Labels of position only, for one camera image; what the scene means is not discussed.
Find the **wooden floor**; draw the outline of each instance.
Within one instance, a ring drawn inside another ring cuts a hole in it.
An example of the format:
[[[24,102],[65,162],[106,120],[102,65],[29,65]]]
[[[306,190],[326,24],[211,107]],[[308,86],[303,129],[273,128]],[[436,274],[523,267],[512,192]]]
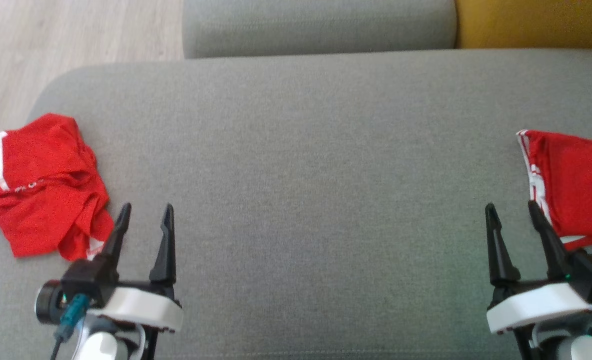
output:
[[[66,71],[180,59],[181,0],[0,0],[0,131]]]

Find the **white plastic part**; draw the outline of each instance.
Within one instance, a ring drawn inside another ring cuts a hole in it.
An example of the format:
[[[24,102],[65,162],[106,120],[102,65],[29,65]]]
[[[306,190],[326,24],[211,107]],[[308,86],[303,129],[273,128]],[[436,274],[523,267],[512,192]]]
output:
[[[174,332],[182,329],[184,317],[182,309],[170,298],[133,287],[116,287],[104,308],[87,313]]]
[[[558,346],[558,360],[592,360],[592,336],[563,340]]]
[[[566,282],[511,296],[487,312],[492,333],[592,310]]]
[[[96,332],[87,338],[74,360],[127,360],[127,346],[108,332]]]

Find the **gray ottoman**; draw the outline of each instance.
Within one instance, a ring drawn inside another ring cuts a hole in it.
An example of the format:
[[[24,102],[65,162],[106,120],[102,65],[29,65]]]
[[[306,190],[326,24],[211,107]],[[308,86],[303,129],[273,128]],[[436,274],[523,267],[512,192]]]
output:
[[[545,276],[515,132],[592,138],[592,51],[431,50],[113,64],[29,115],[78,120],[146,278],[175,206],[184,330],[157,359],[515,359],[488,332],[483,209]],[[47,358],[33,301],[67,264],[0,233],[0,360]],[[59,358],[67,358],[67,344]]]

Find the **gray cushion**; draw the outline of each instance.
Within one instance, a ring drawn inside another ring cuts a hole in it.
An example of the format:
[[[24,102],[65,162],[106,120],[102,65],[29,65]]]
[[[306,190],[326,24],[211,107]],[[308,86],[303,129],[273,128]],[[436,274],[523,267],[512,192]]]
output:
[[[544,277],[515,132],[592,138],[592,51],[111,64],[52,82],[30,119],[48,111],[78,119],[112,214],[133,203],[123,279],[175,206],[186,319],[157,359],[515,359],[486,324],[483,209]],[[49,354],[32,306],[66,265],[0,234],[0,360]]]
[[[186,58],[453,48],[453,0],[185,0]]]

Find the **robotic arm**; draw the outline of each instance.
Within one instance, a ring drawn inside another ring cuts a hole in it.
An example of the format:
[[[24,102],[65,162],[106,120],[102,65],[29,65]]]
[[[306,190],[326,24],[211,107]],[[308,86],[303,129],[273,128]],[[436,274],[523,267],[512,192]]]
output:
[[[76,328],[74,360],[153,360],[158,333],[181,330],[183,312],[174,296],[174,208],[166,207],[160,226],[163,238],[149,281],[118,279],[130,215],[131,205],[126,203],[102,251],[93,260],[76,260],[60,280],[49,280],[38,291],[38,321],[58,326],[52,360]]]
[[[592,360],[592,254],[569,253],[535,201],[529,213],[547,259],[547,278],[520,281],[492,203],[485,209],[492,333],[513,332],[523,360]]]

